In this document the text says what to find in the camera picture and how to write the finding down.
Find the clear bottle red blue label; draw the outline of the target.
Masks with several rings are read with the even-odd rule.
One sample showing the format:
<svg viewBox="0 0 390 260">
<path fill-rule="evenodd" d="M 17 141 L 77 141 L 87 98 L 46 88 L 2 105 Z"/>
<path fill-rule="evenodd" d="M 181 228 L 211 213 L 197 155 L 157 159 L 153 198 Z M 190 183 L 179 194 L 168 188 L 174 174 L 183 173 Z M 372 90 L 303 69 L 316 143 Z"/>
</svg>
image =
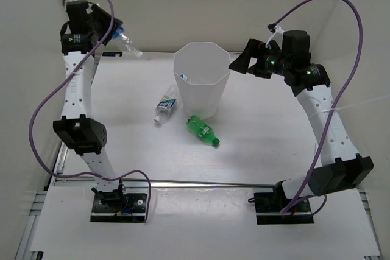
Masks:
<svg viewBox="0 0 390 260">
<path fill-rule="evenodd" d="M 195 81 L 193 79 L 189 79 L 187 75 L 185 74 L 180 74 L 179 75 L 181 79 L 183 79 L 184 81 L 190 83 L 190 84 L 195 84 Z"/>
</svg>

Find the clear bottle white green label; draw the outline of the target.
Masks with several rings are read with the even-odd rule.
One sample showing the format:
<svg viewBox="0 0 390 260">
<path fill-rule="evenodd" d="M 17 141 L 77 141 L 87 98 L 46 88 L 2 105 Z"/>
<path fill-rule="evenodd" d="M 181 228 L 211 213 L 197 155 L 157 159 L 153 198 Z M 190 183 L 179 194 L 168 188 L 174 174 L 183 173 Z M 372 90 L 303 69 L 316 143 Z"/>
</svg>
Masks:
<svg viewBox="0 0 390 260">
<path fill-rule="evenodd" d="M 181 96 L 178 86 L 171 85 L 155 107 L 154 122 L 157 124 L 167 122 L 180 102 Z"/>
</svg>

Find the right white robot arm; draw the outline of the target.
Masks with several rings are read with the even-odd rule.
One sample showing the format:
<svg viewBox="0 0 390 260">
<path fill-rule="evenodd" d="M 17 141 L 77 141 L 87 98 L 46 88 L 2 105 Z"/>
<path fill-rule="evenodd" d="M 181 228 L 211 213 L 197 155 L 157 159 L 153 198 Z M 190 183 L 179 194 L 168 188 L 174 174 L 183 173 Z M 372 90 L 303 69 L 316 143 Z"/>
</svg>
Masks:
<svg viewBox="0 0 390 260">
<path fill-rule="evenodd" d="M 303 108 L 317 141 L 315 163 L 306 175 L 281 181 L 274 205 L 287 211 L 305 197 L 318 197 L 357 187 L 373 170 L 368 156 L 360 155 L 335 111 L 331 81 L 326 69 L 311 62 L 310 36 L 306 31 L 282 33 L 282 45 L 249 39 L 229 69 L 269 79 L 282 76 Z"/>
</svg>

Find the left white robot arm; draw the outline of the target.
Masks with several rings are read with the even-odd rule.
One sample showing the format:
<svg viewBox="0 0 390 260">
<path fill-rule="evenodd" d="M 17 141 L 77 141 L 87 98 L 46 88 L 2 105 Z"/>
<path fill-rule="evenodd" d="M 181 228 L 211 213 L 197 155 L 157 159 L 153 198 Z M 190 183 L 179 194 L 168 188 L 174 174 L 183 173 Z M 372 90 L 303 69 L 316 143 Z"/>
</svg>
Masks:
<svg viewBox="0 0 390 260">
<path fill-rule="evenodd" d="M 113 180 L 116 175 L 105 151 L 106 128 L 93 119 L 94 56 L 87 55 L 104 34 L 112 35 L 122 21 L 116 20 L 110 28 L 110 15 L 86 0 L 70 1 L 66 12 L 69 21 L 61 28 L 60 41 L 66 76 L 70 81 L 66 85 L 61 118 L 53 122 L 53 129 L 95 174 L 96 187 L 92 189 L 95 196 L 112 210 L 122 211 L 127 206 L 128 197 L 122 182 Z"/>
</svg>

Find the white octagonal plastic bin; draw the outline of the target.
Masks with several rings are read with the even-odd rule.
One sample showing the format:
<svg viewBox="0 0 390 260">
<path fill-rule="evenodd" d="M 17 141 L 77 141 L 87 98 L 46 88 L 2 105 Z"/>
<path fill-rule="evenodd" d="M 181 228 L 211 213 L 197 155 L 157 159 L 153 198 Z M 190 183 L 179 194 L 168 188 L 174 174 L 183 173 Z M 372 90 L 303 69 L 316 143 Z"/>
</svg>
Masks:
<svg viewBox="0 0 390 260">
<path fill-rule="evenodd" d="M 230 54 L 212 42 L 191 42 L 174 54 L 173 73 L 188 116 L 206 119 L 215 115 L 229 79 L 229 64 Z"/>
</svg>

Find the green plastic bottle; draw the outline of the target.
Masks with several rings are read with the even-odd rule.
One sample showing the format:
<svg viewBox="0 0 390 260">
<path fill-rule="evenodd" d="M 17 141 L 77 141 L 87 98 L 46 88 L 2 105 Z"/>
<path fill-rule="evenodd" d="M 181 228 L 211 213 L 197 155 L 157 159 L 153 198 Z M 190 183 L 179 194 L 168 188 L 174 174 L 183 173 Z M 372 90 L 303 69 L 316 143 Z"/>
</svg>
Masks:
<svg viewBox="0 0 390 260">
<path fill-rule="evenodd" d="M 187 120 L 186 126 L 203 143 L 212 145 L 213 147 L 219 145 L 220 140 L 216 137 L 214 130 L 198 116 L 192 115 Z"/>
</svg>

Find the aluminium rail bar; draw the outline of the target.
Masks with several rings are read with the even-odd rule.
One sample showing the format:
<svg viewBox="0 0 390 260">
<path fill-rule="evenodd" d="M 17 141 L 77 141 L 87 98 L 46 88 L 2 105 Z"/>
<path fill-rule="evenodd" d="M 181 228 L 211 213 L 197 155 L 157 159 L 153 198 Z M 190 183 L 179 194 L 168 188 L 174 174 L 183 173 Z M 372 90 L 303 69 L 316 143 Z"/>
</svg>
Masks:
<svg viewBox="0 0 390 260">
<path fill-rule="evenodd" d="M 180 180 L 149 180 L 153 188 L 265 188 L 272 189 L 273 184 L 222 183 Z"/>
</svg>

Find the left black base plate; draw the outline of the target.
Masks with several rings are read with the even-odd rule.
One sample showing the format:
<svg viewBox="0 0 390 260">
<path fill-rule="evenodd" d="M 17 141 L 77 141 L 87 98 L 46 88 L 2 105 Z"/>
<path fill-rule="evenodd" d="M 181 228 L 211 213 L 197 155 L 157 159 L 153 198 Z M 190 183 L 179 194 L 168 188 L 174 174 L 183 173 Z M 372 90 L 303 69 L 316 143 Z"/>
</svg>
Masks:
<svg viewBox="0 0 390 260">
<path fill-rule="evenodd" d="M 101 192 L 96 188 L 91 208 L 93 223 L 145 223 L 149 196 L 147 193 L 128 193 L 122 186 L 113 192 Z"/>
</svg>

